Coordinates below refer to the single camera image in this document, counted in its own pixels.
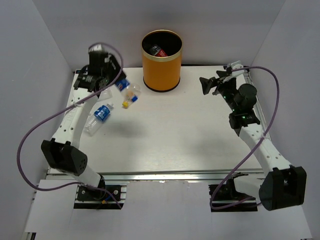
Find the blue cap pepsi bottle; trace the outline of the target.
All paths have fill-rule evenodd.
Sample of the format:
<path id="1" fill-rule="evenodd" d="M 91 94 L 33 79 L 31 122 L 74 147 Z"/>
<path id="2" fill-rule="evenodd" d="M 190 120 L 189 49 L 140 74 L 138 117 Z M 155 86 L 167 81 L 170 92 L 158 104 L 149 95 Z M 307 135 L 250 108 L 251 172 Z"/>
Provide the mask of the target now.
<path id="1" fill-rule="evenodd" d="M 141 88 L 138 84 L 130 83 L 126 78 L 115 82 L 115 87 L 123 96 L 123 100 L 128 103 L 134 103 L 138 100 Z"/>

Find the red label water bottle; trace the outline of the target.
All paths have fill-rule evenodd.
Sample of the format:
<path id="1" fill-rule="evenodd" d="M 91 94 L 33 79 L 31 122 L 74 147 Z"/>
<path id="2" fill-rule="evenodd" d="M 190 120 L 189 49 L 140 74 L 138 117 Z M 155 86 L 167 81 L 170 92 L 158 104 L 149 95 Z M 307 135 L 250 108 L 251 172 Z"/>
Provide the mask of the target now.
<path id="1" fill-rule="evenodd" d="M 158 46 L 157 44 L 153 44 L 150 49 L 149 49 L 149 52 L 152 56 L 154 57 L 159 57 L 159 58 L 165 58 L 167 57 L 168 55 L 165 53 L 165 51 L 160 47 Z"/>

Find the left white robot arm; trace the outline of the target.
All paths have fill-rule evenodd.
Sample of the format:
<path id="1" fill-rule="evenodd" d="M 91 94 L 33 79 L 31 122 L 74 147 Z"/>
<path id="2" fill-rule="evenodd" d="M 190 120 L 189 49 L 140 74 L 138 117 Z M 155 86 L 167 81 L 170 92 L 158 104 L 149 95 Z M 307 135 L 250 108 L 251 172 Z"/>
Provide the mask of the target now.
<path id="1" fill-rule="evenodd" d="M 80 149 L 80 139 L 87 118 L 102 89 L 116 77 L 123 77 L 115 56 L 100 44 L 88 50 L 89 64 L 78 73 L 69 100 L 69 109 L 51 140 L 44 140 L 41 150 L 52 169 L 72 176 L 89 186 L 88 193 L 99 200 L 105 196 L 103 177 L 88 165 L 88 157 Z"/>

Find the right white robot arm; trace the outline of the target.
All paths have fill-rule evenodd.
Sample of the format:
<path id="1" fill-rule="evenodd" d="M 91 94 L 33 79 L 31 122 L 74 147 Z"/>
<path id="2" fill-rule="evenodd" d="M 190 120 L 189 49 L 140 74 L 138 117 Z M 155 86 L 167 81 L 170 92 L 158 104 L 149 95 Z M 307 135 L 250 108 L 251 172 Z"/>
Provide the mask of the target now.
<path id="1" fill-rule="evenodd" d="M 207 95 L 214 89 L 213 95 L 223 97 L 231 109 L 230 127 L 250 148 L 244 159 L 254 155 L 263 170 L 264 178 L 232 170 L 213 190 L 210 202 L 220 196 L 228 196 L 235 202 L 223 206 L 211 203 L 210 207 L 218 211 L 252 198 L 259 200 L 268 211 L 302 205 L 307 173 L 303 167 L 293 166 L 267 138 L 268 131 L 263 128 L 254 111 L 257 89 L 249 83 L 237 87 L 237 75 L 230 68 L 216 73 L 217 77 L 200 77 L 202 92 Z"/>

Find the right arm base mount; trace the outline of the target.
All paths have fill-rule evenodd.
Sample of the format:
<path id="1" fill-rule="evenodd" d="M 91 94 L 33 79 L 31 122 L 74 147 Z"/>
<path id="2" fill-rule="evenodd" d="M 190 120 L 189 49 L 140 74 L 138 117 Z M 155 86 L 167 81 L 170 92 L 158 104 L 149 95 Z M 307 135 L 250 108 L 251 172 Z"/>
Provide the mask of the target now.
<path id="1" fill-rule="evenodd" d="M 215 208 L 222 207 L 224 205 L 238 202 L 242 199 L 248 198 L 249 196 L 244 193 L 235 193 L 232 195 L 231 190 L 225 184 L 218 190 L 215 195 L 212 205 Z M 224 208 L 224 209 L 210 209 L 212 213 L 240 213 L 240 212 L 257 212 L 258 206 L 255 198 L 251 198 L 248 201 L 242 202 L 238 205 Z"/>

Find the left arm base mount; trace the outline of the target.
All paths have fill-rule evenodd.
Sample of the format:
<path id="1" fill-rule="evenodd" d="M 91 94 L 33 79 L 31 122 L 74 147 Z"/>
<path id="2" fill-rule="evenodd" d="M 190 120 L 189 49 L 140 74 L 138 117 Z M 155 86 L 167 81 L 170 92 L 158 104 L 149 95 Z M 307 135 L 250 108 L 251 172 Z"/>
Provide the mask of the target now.
<path id="1" fill-rule="evenodd" d="M 98 191 L 80 185 L 77 188 L 74 209 L 78 210 L 120 210 L 125 203 L 127 186 L 105 184 L 105 191 Z"/>

